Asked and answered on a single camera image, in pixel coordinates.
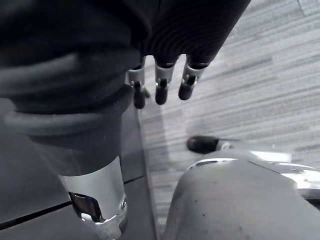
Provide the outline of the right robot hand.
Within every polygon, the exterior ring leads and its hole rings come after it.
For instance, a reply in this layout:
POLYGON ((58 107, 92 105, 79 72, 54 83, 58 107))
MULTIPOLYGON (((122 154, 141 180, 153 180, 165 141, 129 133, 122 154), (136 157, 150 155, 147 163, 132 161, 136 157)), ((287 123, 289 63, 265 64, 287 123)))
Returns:
POLYGON ((125 231, 121 118, 145 106, 145 58, 155 101, 188 100, 249 5, 247 0, 3 0, 0 96, 6 122, 58 175, 76 215, 102 240, 125 231))

